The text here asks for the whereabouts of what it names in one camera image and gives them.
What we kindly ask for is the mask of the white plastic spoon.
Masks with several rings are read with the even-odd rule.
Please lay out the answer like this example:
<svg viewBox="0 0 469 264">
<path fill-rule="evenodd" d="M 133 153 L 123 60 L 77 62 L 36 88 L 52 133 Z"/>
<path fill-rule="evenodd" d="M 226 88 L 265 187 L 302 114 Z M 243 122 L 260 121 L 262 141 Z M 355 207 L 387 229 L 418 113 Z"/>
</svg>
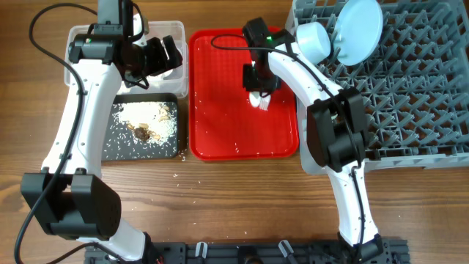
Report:
<svg viewBox="0 0 469 264">
<path fill-rule="evenodd" d="M 249 93 L 249 102 L 252 107 L 258 108 L 261 102 L 261 97 L 259 92 L 250 92 Z"/>
</svg>

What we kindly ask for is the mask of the white napkin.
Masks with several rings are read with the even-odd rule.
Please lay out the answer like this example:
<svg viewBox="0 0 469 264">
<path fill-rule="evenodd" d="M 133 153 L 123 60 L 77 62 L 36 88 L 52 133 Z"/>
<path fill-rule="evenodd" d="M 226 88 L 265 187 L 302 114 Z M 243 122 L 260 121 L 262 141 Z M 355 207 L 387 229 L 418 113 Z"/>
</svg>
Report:
<svg viewBox="0 0 469 264">
<path fill-rule="evenodd" d="M 173 70 L 168 70 L 164 73 L 161 73 L 158 78 L 162 81 L 165 81 L 165 80 L 172 80 L 172 79 L 175 79 L 177 77 L 177 70 L 176 69 L 173 69 Z"/>
</svg>

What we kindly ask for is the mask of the light blue bowl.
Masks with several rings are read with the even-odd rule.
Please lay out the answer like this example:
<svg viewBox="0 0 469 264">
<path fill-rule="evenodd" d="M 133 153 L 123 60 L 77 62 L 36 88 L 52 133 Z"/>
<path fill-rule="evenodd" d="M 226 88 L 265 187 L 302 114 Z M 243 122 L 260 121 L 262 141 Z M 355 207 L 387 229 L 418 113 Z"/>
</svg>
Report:
<svg viewBox="0 0 469 264">
<path fill-rule="evenodd" d="M 321 23 L 299 25 L 296 38 L 302 54 L 313 64 L 319 64 L 331 53 L 330 38 Z"/>
</svg>

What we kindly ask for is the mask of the light blue plate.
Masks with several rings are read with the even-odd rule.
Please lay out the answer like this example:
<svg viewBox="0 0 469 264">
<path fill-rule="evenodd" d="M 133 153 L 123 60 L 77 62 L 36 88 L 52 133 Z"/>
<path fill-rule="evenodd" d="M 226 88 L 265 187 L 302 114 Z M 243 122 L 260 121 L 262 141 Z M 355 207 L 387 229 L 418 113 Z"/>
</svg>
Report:
<svg viewBox="0 0 469 264">
<path fill-rule="evenodd" d="M 383 11 L 376 0 L 349 0 L 339 13 L 333 47 L 338 61 L 357 65 L 371 56 L 383 32 Z"/>
</svg>

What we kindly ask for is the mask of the white plastic fork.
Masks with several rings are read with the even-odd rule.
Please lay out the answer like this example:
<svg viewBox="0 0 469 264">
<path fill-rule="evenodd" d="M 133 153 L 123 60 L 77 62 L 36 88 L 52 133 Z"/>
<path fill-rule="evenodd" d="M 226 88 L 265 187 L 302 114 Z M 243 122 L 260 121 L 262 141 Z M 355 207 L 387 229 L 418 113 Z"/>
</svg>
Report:
<svg viewBox="0 0 469 264">
<path fill-rule="evenodd" d="M 259 99 L 259 105 L 258 105 L 258 108 L 263 110 L 263 111 L 267 111 L 268 110 L 268 107 L 270 105 L 270 99 L 271 99 L 271 96 L 268 95 L 266 97 L 261 97 Z"/>
</svg>

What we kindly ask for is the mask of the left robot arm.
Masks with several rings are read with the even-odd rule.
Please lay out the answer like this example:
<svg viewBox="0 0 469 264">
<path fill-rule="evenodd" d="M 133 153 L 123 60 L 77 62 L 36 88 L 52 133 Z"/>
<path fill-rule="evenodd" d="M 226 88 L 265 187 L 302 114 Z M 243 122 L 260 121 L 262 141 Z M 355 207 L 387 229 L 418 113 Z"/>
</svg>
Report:
<svg viewBox="0 0 469 264">
<path fill-rule="evenodd" d="M 53 146 L 38 173 L 26 173 L 21 193 L 47 235 L 94 247 L 118 263 L 162 263 L 150 236 L 122 217 L 119 195 L 101 178 L 103 143 L 121 87 L 149 88 L 148 77 L 173 70 L 182 55 L 170 36 L 144 40 L 132 1 L 100 1 L 97 22 L 78 34 L 63 65 L 70 86 Z"/>
</svg>

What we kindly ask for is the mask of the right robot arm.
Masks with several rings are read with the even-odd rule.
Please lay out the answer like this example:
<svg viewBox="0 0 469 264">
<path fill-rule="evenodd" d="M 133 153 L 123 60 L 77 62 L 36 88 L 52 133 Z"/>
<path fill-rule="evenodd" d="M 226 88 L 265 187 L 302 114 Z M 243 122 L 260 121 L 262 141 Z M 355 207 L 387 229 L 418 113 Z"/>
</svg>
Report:
<svg viewBox="0 0 469 264">
<path fill-rule="evenodd" d="M 242 29 L 251 62 L 243 86 L 267 97 L 286 84 L 306 111 L 306 145 L 330 179 L 339 211 L 339 238 L 351 261 L 364 263 L 383 253 L 364 182 L 369 143 L 361 93 L 325 77 L 300 51 L 287 30 L 271 32 L 262 18 Z"/>
</svg>

